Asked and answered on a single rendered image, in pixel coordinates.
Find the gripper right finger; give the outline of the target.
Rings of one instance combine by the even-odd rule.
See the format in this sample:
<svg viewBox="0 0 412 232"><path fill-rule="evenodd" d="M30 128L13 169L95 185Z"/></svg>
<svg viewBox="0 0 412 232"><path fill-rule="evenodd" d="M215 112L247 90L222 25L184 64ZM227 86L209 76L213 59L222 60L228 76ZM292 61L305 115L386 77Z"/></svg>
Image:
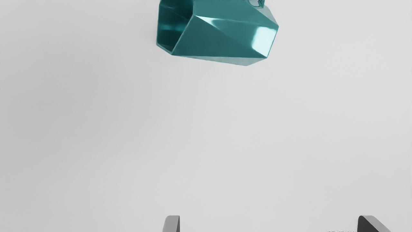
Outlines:
<svg viewBox="0 0 412 232"><path fill-rule="evenodd" d="M358 218L357 232L391 232L383 223L372 215L361 215Z"/></svg>

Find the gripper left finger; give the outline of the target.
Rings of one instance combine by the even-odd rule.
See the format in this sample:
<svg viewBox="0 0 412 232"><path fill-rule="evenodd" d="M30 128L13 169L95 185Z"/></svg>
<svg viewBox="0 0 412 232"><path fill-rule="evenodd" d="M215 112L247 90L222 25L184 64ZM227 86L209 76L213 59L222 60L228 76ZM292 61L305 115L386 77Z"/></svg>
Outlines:
<svg viewBox="0 0 412 232"><path fill-rule="evenodd" d="M164 222L162 232L181 232L180 231L180 216L167 216Z"/></svg>

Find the teal faceted mug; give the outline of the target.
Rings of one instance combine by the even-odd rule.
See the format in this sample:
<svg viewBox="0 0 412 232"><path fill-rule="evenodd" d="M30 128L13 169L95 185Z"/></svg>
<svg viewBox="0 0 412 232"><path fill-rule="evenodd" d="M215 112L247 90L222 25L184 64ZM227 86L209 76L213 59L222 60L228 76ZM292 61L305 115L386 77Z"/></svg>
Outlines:
<svg viewBox="0 0 412 232"><path fill-rule="evenodd" d="M177 57L248 66L269 56L278 29L265 0L159 0L156 44Z"/></svg>

